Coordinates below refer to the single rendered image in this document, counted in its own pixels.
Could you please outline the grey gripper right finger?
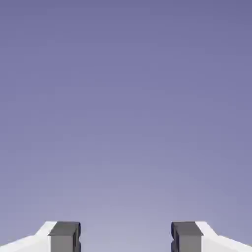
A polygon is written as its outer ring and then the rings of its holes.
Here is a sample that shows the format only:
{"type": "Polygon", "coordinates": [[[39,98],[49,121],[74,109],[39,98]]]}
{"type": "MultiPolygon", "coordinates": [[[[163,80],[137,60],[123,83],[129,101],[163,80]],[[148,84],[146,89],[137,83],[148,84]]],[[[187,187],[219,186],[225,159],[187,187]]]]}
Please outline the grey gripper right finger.
{"type": "Polygon", "coordinates": [[[205,221],[173,221],[171,252],[252,252],[252,246],[218,235],[205,221]]]}

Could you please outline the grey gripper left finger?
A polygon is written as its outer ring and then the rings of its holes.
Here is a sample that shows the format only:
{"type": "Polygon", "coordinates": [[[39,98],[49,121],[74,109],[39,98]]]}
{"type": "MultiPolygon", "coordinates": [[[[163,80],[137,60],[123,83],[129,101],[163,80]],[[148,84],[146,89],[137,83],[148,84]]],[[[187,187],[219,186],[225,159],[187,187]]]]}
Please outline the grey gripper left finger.
{"type": "Polygon", "coordinates": [[[46,221],[34,234],[0,246],[0,252],[81,252],[81,223],[46,221]]]}

